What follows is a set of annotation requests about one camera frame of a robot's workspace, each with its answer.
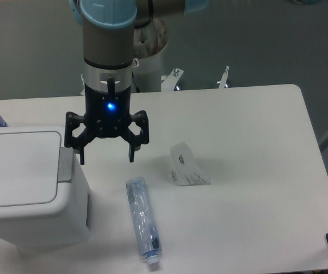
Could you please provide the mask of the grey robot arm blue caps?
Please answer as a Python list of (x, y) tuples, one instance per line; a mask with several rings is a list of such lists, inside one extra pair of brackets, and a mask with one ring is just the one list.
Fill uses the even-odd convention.
[(129, 160), (149, 143), (149, 121), (130, 114), (134, 31), (154, 19), (204, 9), (208, 1), (70, 1), (82, 25), (85, 113), (67, 112), (64, 145), (84, 163), (84, 148), (95, 138), (122, 137)]

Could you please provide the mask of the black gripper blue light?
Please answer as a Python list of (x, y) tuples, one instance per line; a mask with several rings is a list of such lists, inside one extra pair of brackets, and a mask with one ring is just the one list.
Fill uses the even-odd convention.
[[(84, 148), (95, 138), (117, 138), (121, 136), (129, 144), (128, 158), (133, 163), (135, 152), (141, 145), (149, 143), (149, 120), (146, 111), (131, 115), (131, 89), (109, 94), (85, 87), (85, 115), (66, 113), (64, 146), (72, 148), (80, 156), (80, 164), (85, 164)], [(131, 123), (140, 128), (135, 135)]]

